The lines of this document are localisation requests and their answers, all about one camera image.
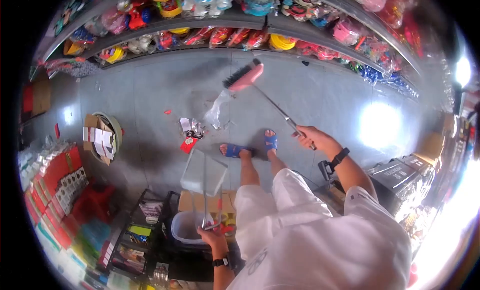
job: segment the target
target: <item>person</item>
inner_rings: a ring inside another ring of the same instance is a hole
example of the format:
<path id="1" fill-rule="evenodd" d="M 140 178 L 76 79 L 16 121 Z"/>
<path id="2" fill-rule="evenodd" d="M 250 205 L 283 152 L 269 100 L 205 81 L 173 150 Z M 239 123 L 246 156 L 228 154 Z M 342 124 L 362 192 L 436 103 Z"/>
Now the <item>person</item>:
<path id="1" fill-rule="evenodd" d="M 343 147 L 315 127 L 297 126 L 300 144 L 313 143 L 332 161 Z M 271 193 L 260 187 L 248 147 L 222 144 L 220 151 L 241 160 L 234 202 L 236 240 L 246 261 L 237 276 L 226 265 L 213 270 L 214 290 L 238 289 L 405 289 L 411 266 L 410 239 L 378 203 L 365 172 L 346 156 L 335 167 L 347 190 L 344 216 L 332 217 L 304 179 L 277 156 L 277 135 L 265 131 L 274 176 Z M 228 252 L 223 235 L 197 230 L 213 259 Z"/>

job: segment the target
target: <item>foot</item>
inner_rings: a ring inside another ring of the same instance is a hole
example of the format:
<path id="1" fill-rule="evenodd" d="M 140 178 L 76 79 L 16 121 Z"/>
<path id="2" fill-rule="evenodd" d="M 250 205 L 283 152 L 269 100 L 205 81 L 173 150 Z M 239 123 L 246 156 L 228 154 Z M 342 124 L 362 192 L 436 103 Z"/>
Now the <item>foot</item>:
<path id="1" fill-rule="evenodd" d="M 277 155 L 277 137 L 273 130 L 265 130 L 265 146 L 267 147 L 268 159 Z"/>
<path id="2" fill-rule="evenodd" d="M 252 151 L 244 148 L 243 146 L 236 146 L 233 144 L 222 144 L 220 145 L 220 152 L 226 157 L 235 157 L 235 158 L 251 158 Z"/>

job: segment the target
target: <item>gray tile floor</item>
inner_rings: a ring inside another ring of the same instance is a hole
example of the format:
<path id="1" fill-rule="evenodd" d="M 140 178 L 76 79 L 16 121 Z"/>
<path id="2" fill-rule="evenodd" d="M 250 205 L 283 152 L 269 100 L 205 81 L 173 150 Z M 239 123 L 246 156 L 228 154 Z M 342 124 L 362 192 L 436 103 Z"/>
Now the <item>gray tile floor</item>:
<path id="1" fill-rule="evenodd" d="M 107 113 L 125 131 L 122 147 L 110 167 L 82 152 L 87 171 L 116 186 L 127 202 L 134 202 L 147 187 L 159 194 L 180 191 L 188 155 L 180 150 L 184 138 L 179 118 L 201 119 L 223 90 L 222 80 L 252 58 L 251 52 L 188 51 L 138 60 L 81 79 L 59 74 L 52 79 L 51 109 L 34 119 L 31 128 L 36 138 L 44 139 L 46 134 L 54 136 L 58 123 L 61 136 L 81 146 L 85 115 Z M 273 55 L 257 58 L 265 64 L 258 87 L 298 124 L 314 125 L 337 138 L 363 167 L 410 154 L 425 126 L 435 119 L 433 110 L 386 86 L 372 87 L 353 72 L 328 64 L 305 66 L 297 59 Z M 168 109 L 172 112 L 165 115 Z M 323 153 L 300 148 L 290 137 L 291 128 L 254 89 L 245 89 L 224 104 L 220 119 L 225 128 L 209 127 L 195 148 L 228 164 L 224 189 L 239 187 L 240 161 L 223 157 L 218 146 L 251 145 L 262 156 L 265 128 L 278 134 L 278 154 L 292 169 L 322 184 L 317 163 L 325 158 Z M 254 165 L 268 191 L 269 163 L 258 158 Z"/>

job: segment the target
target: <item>white shorts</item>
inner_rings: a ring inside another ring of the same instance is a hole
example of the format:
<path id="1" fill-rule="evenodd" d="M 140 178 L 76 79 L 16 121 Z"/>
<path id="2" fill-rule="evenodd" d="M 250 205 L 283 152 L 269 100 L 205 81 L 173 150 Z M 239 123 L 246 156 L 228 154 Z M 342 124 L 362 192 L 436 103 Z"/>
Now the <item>white shorts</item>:
<path id="1" fill-rule="evenodd" d="M 257 185 L 241 186 L 235 208 L 235 237 L 242 259 L 247 261 L 282 228 L 332 217 L 327 205 L 312 193 L 305 180 L 288 168 L 275 175 L 271 193 Z"/>

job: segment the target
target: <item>cardboard box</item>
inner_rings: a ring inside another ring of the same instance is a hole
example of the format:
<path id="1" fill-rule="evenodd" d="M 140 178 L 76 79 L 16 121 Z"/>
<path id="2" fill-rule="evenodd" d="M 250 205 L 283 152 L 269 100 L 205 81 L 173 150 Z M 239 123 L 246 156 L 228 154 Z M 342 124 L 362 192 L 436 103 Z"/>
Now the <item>cardboard box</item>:
<path id="1" fill-rule="evenodd" d="M 235 202 L 235 195 L 237 191 L 222 191 L 222 212 L 223 213 L 233 213 L 236 214 L 235 207 L 233 203 Z M 215 197 L 207 197 L 207 211 L 209 213 L 216 213 L 219 211 L 218 202 L 219 195 Z M 195 193 L 193 195 L 193 201 L 195 202 L 195 207 L 198 212 L 203 212 L 204 210 L 204 196 Z M 178 211 L 191 211 L 193 210 L 192 206 L 192 194 L 189 191 L 182 191 L 180 194 L 180 202 L 178 203 Z"/>
<path id="2" fill-rule="evenodd" d="M 97 116 L 87 114 L 83 125 L 83 150 L 95 150 L 100 159 L 110 166 L 115 151 L 112 141 L 115 133 Z"/>

